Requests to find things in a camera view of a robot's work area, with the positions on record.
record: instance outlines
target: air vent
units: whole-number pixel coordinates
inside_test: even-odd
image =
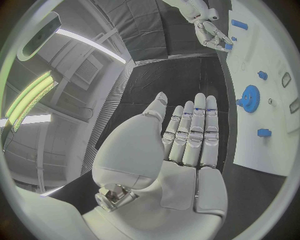
[[[86,83],[91,84],[102,67],[103,65],[93,55],[89,55],[77,68],[75,74]]]

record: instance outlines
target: white robotic hand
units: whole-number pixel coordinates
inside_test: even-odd
[[[211,21],[218,20],[219,15],[216,9],[208,8],[203,0],[163,0],[167,4],[180,10],[185,19],[195,25],[195,32],[199,42],[208,48],[222,52],[229,52],[230,49],[222,47],[221,41],[228,45],[233,42],[221,32]]]
[[[131,189],[145,189],[157,179],[164,160],[161,131],[167,102],[160,92],[142,114],[113,130],[98,150],[92,177],[101,188],[95,197],[104,209],[113,211],[133,201]]]
[[[215,168],[218,160],[219,123],[217,101],[214,96],[198,93],[194,103],[177,106],[163,135],[164,159],[185,166]]]

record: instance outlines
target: black mat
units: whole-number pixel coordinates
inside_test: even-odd
[[[214,95],[219,111],[219,155],[217,168],[223,170],[227,154],[228,99],[223,71],[217,57],[191,57],[141,65],[134,68],[120,104],[108,121],[95,148],[98,150],[109,134],[127,119],[141,114],[159,92],[168,97],[162,134],[166,131],[176,106],[194,101],[197,93]]]

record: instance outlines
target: blue gear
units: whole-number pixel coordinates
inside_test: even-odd
[[[238,105],[248,113],[254,113],[258,109],[261,100],[260,91],[256,86],[249,85],[238,100]]]

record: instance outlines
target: green light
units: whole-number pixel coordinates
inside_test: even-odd
[[[22,97],[22,100],[19,101],[17,106],[14,107],[14,110],[10,114],[9,121],[12,125],[15,124],[16,120],[20,117],[25,108],[45,89],[53,84],[53,78],[48,76],[46,79],[40,81],[34,88],[32,88],[27,94]]]
[[[48,71],[44,73],[42,76],[40,76],[38,79],[36,79],[34,82],[32,82],[28,87],[25,88],[24,91],[21,92],[21,94],[16,98],[16,100],[12,103],[10,108],[7,110],[5,117],[9,118],[17,105],[21,102],[21,100],[40,82],[42,82],[45,78],[50,76],[51,71]]]
[[[18,119],[16,120],[15,124],[13,125],[13,131],[16,133],[19,129],[21,123],[23,122],[24,118],[27,116],[27,114],[30,112],[30,110],[37,104],[38,101],[41,100],[43,96],[45,96],[51,89],[53,89],[58,83],[55,81],[48,87],[46,87],[39,95],[37,95],[30,103],[29,105],[24,109],[24,111],[20,114]]]

